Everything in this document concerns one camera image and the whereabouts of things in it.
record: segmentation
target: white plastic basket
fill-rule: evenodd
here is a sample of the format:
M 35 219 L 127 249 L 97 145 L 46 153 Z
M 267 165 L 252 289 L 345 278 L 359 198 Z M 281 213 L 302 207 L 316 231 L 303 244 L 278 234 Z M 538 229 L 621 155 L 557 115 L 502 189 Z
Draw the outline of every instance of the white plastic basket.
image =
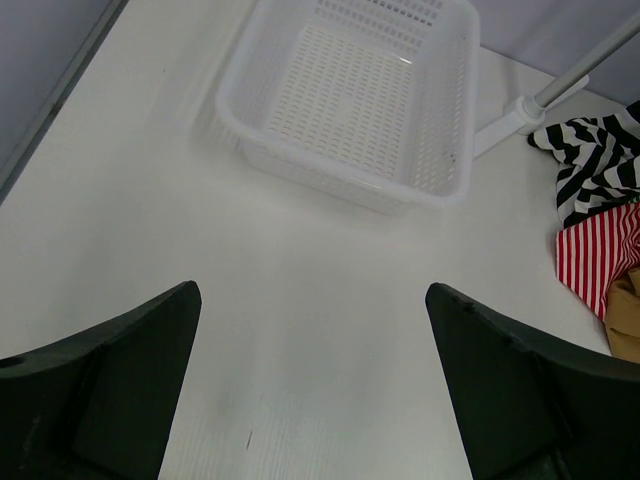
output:
M 480 36 L 466 0 L 260 0 L 216 94 L 262 170 L 387 214 L 467 193 Z

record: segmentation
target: metal pole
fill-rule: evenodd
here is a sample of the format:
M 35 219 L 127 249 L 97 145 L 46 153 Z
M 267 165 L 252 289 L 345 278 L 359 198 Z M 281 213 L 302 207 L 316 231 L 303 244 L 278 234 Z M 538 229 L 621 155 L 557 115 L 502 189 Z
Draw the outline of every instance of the metal pole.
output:
M 569 90 L 572 85 L 600 65 L 609 55 L 631 40 L 638 32 L 640 32 L 640 11 L 585 55 L 562 76 L 556 78 L 542 89 L 540 93 L 534 97 L 537 106 L 542 109 L 547 108 L 560 95 Z

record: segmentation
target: fabric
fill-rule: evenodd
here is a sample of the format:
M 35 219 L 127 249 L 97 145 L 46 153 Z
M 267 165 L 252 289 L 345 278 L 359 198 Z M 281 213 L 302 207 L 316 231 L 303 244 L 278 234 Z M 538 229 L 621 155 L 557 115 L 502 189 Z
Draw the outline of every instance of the fabric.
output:
M 564 227 L 640 193 L 640 101 L 602 118 L 574 118 L 529 136 L 561 164 L 556 207 Z
M 640 268 L 611 285 L 604 323 L 613 356 L 640 363 Z
M 607 292 L 640 265 L 640 205 L 621 205 L 558 233 L 556 275 L 604 320 Z

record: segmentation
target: brown cloth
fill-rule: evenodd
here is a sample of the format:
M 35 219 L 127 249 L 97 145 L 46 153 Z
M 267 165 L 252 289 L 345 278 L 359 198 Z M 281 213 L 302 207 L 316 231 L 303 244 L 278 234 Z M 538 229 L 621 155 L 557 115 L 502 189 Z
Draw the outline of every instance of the brown cloth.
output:
M 613 356 L 640 363 L 640 268 L 611 284 L 604 323 Z

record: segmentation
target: tabletop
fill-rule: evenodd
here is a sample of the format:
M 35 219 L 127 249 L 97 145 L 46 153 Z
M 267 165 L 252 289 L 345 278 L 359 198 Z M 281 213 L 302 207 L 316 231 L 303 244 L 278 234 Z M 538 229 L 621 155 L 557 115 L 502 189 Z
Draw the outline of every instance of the tabletop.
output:
M 161 478 L 470 478 L 431 283 L 608 353 L 555 279 L 557 165 L 512 137 L 475 162 L 464 203 L 399 218 L 252 169 L 212 101 L 252 4 L 129 2 L 0 208 L 0 357 L 193 279 Z M 550 79 L 480 55 L 478 127 Z M 549 121 L 617 108 L 581 92 Z

